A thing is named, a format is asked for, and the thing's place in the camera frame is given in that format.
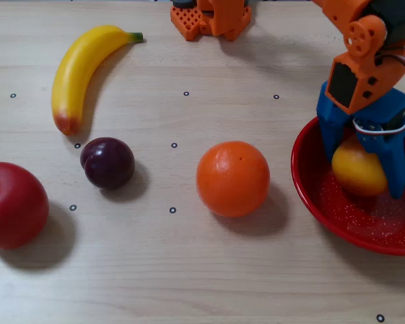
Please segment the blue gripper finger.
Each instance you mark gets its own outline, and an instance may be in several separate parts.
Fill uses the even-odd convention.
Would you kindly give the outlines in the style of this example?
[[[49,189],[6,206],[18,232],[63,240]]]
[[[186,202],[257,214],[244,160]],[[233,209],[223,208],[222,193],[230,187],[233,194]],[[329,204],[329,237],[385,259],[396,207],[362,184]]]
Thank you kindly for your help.
[[[387,179],[391,197],[399,199],[405,189],[405,116],[395,117],[392,128],[364,118],[353,119],[356,137],[367,153],[376,154]]]
[[[332,121],[319,120],[323,146],[327,160],[331,163],[333,155],[344,138],[345,128],[351,127],[351,119],[347,119],[340,124]]]

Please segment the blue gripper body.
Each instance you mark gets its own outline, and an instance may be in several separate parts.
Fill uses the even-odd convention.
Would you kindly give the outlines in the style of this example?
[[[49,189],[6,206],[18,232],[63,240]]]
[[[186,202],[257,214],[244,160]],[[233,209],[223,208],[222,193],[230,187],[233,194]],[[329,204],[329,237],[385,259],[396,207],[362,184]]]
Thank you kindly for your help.
[[[336,122],[345,121],[350,117],[365,118],[369,119],[371,122],[388,122],[397,113],[405,109],[405,94],[393,88],[368,107],[348,115],[326,96],[326,88],[327,81],[321,86],[317,103],[317,115],[332,116]]]

